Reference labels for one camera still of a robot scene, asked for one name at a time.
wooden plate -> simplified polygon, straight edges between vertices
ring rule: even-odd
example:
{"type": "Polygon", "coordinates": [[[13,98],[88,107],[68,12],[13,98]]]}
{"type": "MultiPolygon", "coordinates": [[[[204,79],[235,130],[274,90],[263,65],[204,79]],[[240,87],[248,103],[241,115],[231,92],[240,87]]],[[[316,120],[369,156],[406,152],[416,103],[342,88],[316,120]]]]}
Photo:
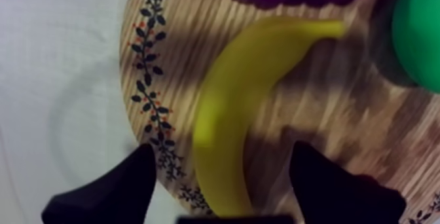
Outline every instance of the wooden plate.
{"type": "Polygon", "coordinates": [[[192,213],[210,214],[191,161],[194,108],[204,75],[237,33],[273,15],[339,18],[349,35],[315,45],[268,96],[249,131],[244,171],[252,203],[260,214],[301,219],[286,169],[292,141],[303,139],[351,173],[400,190],[409,204],[404,222],[431,213],[431,223],[440,210],[440,103],[414,87],[395,58],[394,2],[259,10],[233,0],[128,0],[122,91],[138,141],[156,149],[160,182],[192,213]]]}

banana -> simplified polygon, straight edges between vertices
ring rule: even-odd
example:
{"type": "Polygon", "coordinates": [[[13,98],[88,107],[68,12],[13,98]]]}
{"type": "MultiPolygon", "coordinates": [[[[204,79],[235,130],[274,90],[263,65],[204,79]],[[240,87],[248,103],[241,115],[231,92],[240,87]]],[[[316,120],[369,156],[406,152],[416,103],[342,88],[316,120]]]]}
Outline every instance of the banana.
{"type": "Polygon", "coordinates": [[[216,215],[253,214],[243,148],[259,104],[311,45],[343,34],[338,20],[265,18],[241,32],[214,61],[201,87],[192,152],[201,191],[216,215]]]}

white surface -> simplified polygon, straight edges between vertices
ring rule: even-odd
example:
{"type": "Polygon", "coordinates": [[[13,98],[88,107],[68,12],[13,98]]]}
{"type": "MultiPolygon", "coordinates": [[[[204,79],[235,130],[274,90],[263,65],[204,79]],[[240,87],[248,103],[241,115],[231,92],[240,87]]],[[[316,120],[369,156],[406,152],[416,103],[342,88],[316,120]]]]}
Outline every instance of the white surface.
{"type": "MultiPolygon", "coordinates": [[[[136,146],[119,82],[126,0],[0,0],[0,223],[41,223],[56,193],[136,146]]],[[[148,223],[185,213],[159,184],[148,223]]]]}

green fruit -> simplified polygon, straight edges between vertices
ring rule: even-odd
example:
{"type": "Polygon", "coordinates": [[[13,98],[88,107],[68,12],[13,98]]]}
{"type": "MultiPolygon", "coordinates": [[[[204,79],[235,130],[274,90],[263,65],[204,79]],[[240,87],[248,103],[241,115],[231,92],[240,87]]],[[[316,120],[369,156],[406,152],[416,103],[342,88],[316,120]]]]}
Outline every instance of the green fruit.
{"type": "Polygon", "coordinates": [[[397,57],[409,76],[440,93],[440,0],[398,0],[392,34],[397,57]]]}

black object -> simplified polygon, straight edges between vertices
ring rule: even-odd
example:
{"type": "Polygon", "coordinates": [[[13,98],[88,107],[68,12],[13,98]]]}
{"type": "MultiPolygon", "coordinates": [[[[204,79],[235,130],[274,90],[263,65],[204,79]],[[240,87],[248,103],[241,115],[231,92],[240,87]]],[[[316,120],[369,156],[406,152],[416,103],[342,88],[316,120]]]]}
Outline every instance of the black object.
{"type": "Polygon", "coordinates": [[[177,224],[295,224],[289,215],[243,218],[180,218],[177,224]]]}
{"type": "Polygon", "coordinates": [[[140,224],[155,183],[155,154],[151,145],[140,145],[96,181],[54,196],[41,217],[44,224],[140,224]]]}
{"type": "MultiPolygon", "coordinates": [[[[368,176],[353,176],[305,142],[293,148],[290,178],[306,224],[396,224],[406,203],[368,176]]],[[[54,196],[44,224],[142,224],[156,182],[150,145],[96,181],[54,196]]],[[[290,216],[180,218],[178,224],[294,224],[290,216]]]]}
{"type": "Polygon", "coordinates": [[[406,202],[369,176],[353,176],[305,142],[293,148],[290,179],[306,224],[397,224],[406,202]]]}

